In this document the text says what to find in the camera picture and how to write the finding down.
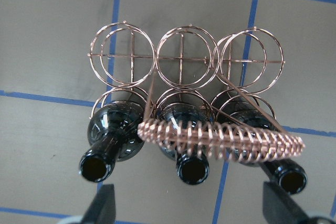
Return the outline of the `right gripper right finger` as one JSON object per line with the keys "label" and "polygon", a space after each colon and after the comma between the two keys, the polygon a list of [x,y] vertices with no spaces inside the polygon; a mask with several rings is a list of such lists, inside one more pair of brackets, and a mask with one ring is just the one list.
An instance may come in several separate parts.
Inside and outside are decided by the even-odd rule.
{"label": "right gripper right finger", "polygon": [[263,216],[267,223],[308,223],[309,216],[284,191],[273,182],[263,183]]}

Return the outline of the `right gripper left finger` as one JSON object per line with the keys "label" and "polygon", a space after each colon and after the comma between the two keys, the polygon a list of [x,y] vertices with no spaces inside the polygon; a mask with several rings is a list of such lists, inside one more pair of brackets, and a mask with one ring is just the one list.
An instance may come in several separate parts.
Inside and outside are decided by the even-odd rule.
{"label": "right gripper left finger", "polygon": [[101,186],[80,223],[115,223],[115,203],[116,198],[114,184]]}

